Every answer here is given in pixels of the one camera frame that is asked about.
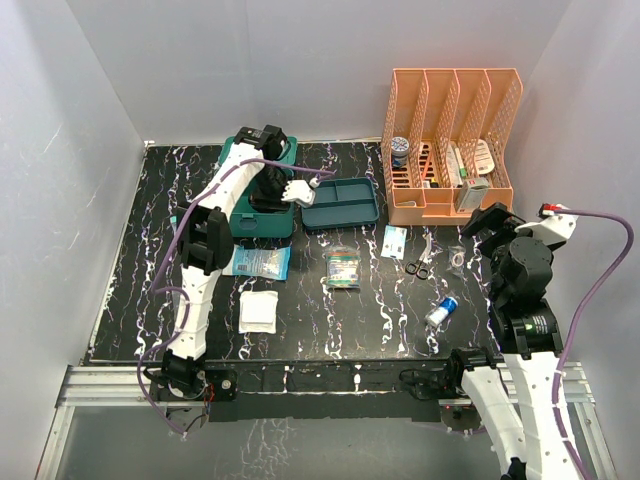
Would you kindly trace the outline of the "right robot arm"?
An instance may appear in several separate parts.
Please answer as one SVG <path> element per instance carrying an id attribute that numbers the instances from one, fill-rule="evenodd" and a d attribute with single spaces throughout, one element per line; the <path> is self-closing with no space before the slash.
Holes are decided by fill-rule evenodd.
<path id="1" fill-rule="evenodd" d="M 525 222 L 500 202 L 476 209 L 466 237 L 491 235 L 479 250 L 489 259 L 490 328 L 516 396 L 509 397 L 497 362 L 485 348 L 455 349 L 447 388 L 468 397 L 489 434 L 505 479 L 585 479 L 574 445 L 563 386 L 564 344 L 545 299 L 554 252 L 575 227 L 559 206 L 548 205 L 538 222 Z"/>

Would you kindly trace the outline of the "white grey device box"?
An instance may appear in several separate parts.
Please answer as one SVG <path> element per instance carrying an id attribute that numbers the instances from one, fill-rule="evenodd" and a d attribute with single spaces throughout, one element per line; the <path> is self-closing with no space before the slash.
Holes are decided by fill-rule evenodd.
<path id="1" fill-rule="evenodd" d="M 479 208 L 490 189 L 489 181 L 484 177 L 467 178 L 455 202 L 457 213 L 471 213 Z"/>

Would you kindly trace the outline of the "green medicine kit box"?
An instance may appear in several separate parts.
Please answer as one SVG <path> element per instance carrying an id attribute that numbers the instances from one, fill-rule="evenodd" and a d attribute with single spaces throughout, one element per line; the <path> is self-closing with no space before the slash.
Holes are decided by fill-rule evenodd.
<path id="1" fill-rule="evenodd" d="M 294 211 L 292 203 L 268 203 L 252 181 L 230 216 L 231 233 L 234 238 L 288 238 L 293 233 Z"/>

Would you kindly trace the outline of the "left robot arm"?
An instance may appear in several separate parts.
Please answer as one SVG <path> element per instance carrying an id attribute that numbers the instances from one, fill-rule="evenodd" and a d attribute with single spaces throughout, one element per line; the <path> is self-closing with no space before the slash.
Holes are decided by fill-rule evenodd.
<path id="1" fill-rule="evenodd" d="M 284 193 L 291 176 L 281 166 L 290 148 L 279 127 L 241 128 L 213 179 L 193 201 L 180 205 L 175 237 L 152 282 L 154 292 L 178 301 L 174 332 L 161 345 L 160 372 L 147 375 L 177 396 L 194 399 L 206 387 L 201 357 L 215 286 L 234 251 L 233 210 L 248 187 L 262 210 L 280 212 L 290 205 Z"/>

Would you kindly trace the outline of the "blue white bandage roll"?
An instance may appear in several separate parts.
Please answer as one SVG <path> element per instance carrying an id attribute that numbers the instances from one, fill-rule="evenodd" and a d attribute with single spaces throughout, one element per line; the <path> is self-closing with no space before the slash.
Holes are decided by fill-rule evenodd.
<path id="1" fill-rule="evenodd" d="M 457 299 L 452 296 L 447 296 L 425 316 L 425 321 L 428 325 L 437 328 L 457 309 L 457 307 Z"/>

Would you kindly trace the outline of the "rubber gloves clear package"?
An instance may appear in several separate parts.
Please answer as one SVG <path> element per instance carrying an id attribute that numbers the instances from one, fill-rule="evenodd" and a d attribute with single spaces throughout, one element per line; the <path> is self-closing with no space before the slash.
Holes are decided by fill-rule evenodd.
<path id="1" fill-rule="evenodd" d="M 360 287 L 361 255 L 358 249 L 333 246 L 324 252 L 326 285 L 331 289 L 357 289 Z"/>

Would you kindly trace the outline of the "blue mask package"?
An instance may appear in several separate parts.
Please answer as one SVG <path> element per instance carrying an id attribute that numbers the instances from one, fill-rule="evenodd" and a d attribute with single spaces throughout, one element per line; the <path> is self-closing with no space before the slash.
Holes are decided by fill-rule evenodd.
<path id="1" fill-rule="evenodd" d="M 247 249 L 234 246 L 230 263 L 222 270 L 223 276 L 250 276 L 268 280 L 286 281 L 291 248 Z"/>

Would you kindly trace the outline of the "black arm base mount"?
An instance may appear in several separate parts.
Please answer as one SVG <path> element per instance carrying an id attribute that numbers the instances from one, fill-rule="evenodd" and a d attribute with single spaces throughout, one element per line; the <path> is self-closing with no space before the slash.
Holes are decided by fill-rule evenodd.
<path id="1" fill-rule="evenodd" d="M 208 422 L 258 419 L 410 419 L 436 422 L 443 406 L 466 406 L 462 374 L 496 367 L 485 348 L 455 349 L 436 360 L 203 361 L 205 388 L 183 398 L 147 377 L 152 399 L 196 403 Z"/>

